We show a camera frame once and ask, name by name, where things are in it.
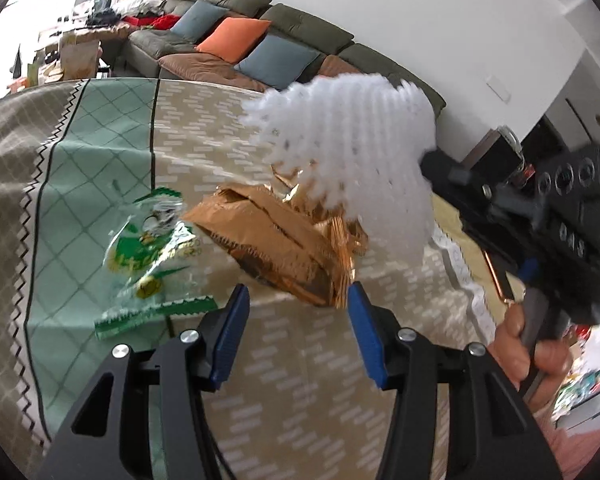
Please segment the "wall switch plate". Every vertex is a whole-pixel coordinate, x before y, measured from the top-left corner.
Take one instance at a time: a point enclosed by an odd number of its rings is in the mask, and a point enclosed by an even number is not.
[[[489,88],[491,88],[491,90],[493,90],[500,99],[506,103],[509,103],[511,100],[511,94],[507,90],[507,87],[504,86],[502,81],[500,81],[496,76],[490,75],[486,82]]]

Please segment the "pink sleeve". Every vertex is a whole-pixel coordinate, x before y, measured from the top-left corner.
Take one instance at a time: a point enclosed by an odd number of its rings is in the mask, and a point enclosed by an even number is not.
[[[558,430],[552,423],[552,407],[553,403],[549,403],[534,416],[554,452],[564,480],[573,480],[600,448],[600,430],[567,436],[566,431]]]

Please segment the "human hand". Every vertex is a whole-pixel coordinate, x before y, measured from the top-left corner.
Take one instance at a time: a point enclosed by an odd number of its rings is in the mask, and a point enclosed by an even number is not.
[[[489,345],[491,355],[516,389],[520,388],[520,383],[528,376],[531,364],[529,352],[520,341],[524,326],[522,306],[512,305],[507,310],[504,321],[496,328],[493,343]],[[540,341],[536,345],[534,363],[538,370],[546,373],[546,377],[528,401],[532,413],[553,400],[573,365],[573,358],[569,346],[563,341]]]

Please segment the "screw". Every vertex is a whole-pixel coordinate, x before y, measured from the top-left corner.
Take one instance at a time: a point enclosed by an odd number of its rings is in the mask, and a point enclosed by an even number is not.
[[[418,334],[416,334],[416,331],[411,330],[411,328],[401,328],[398,330],[398,339],[405,343],[416,341],[417,336]]]
[[[126,357],[129,354],[129,351],[130,348],[127,345],[115,345],[113,347],[113,350],[111,351],[111,354],[116,359],[122,359],[123,357]]]
[[[470,343],[469,344],[469,354],[475,357],[482,357],[487,353],[487,349],[481,343]]]
[[[199,337],[200,334],[197,330],[185,330],[180,334],[180,341],[183,343],[195,343]]]

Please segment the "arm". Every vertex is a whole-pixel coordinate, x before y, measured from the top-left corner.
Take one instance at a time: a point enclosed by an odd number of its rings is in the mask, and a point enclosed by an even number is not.
[[[518,388],[529,373],[529,354],[520,342],[525,325],[522,307],[513,305],[501,325],[489,350],[509,380]],[[551,421],[555,396],[571,369],[573,359],[569,347],[562,341],[541,341],[536,346],[535,364],[547,373],[544,381],[529,400],[529,408],[551,447],[565,480],[572,480],[592,459],[600,447],[600,430],[567,436]]]

